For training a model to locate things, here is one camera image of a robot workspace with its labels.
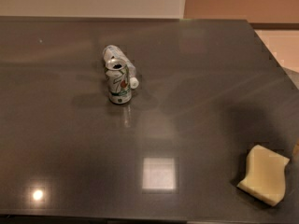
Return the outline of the clear plastic water bottle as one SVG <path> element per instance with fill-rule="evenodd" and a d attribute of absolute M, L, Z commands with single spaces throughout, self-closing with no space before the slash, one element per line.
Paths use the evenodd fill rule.
<path fill-rule="evenodd" d="M 135 90 L 139 86 L 139 81 L 136 78 L 136 68 L 132 62 L 127 58 L 127 56 L 122 52 L 122 50 L 114 45 L 108 45 L 103 50 L 104 61 L 107 62 L 111 59 L 122 60 L 129 69 L 129 81 L 130 86 Z"/>

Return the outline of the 7up soda can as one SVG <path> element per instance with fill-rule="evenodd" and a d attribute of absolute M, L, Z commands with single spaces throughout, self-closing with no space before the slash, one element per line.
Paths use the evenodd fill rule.
<path fill-rule="evenodd" d="M 117 105 L 128 103 L 132 98 L 132 91 L 127 65 L 122 60 L 108 60 L 106 62 L 105 74 L 109 100 Z"/>

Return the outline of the yellow sponge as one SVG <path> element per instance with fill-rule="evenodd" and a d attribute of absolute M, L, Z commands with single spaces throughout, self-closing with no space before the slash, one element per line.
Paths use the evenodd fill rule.
<path fill-rule="evenodd" d="M 289 162 L 289 158 L 256 145 L 247 156 L 245 177 L 237 186 L 254 198 L 276 206 L 285 196 L 285 169 Z"/>

